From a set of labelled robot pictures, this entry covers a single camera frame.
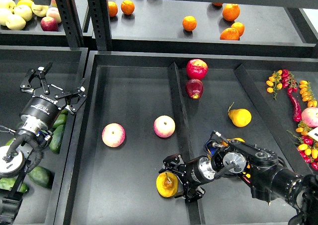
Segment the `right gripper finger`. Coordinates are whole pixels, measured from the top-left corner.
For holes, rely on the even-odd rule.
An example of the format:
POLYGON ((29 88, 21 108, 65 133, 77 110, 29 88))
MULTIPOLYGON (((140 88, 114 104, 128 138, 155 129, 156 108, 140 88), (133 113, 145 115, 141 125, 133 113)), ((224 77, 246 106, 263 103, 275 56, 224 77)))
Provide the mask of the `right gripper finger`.
POLYGON ((190 188, 188 181, 182 184, 183 190, 175 194, 175 198, 182 198, 187 202, 195 202, 205 195, 205 190, 200 186, 190 188))
POLYGON ((159 174, 167 171, 173 173, 179 179, 185 179, 186 165, 181 154, 169 155, 163 160, 163 166, 162 169, 159 170, 159 174))

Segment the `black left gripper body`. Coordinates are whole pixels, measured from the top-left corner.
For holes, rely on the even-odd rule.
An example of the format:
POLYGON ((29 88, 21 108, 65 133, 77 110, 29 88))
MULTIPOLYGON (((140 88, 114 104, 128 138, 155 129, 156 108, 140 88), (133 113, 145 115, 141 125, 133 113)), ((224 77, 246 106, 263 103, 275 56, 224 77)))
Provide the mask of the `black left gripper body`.
POLYGON ((64 98, 58 97, 63 89, 49 85, 47 89, 38 87, 22 91, 32 94, 32 97, 20 113, 23 121, 21 129, 29 133, 51 129, 67 104, 64 98))

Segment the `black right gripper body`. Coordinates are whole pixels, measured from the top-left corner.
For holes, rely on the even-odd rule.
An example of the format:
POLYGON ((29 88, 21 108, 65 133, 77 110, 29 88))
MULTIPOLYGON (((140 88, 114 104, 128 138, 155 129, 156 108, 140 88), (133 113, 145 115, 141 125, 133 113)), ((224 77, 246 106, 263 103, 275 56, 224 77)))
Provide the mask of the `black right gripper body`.
POLYGON ((197 188, 214 180, 216 171, 206 156, 197 157, 181 164, 181 182, 183 188, 197 188))

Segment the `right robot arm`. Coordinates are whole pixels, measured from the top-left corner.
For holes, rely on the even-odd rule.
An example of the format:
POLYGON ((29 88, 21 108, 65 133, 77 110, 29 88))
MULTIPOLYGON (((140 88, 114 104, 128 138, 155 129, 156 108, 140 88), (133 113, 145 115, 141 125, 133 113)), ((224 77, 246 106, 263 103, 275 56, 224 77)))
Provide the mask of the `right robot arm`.
POLYGON ((237 139, 226 139, 213 131, 204 144, 206 155, 184 162, 180 154, 163 160, 160 174, 175 175, 183 190, 173 195, 188 202, 203 197, 202 185, 221 177, 239 177, 251 191, 253 198, 270 203, 281 198, 297 214, 290 225, 316 225, 318 223, 318 177, 298 175, 285 166, 285 162, 272 150, 249 145, 237 139))

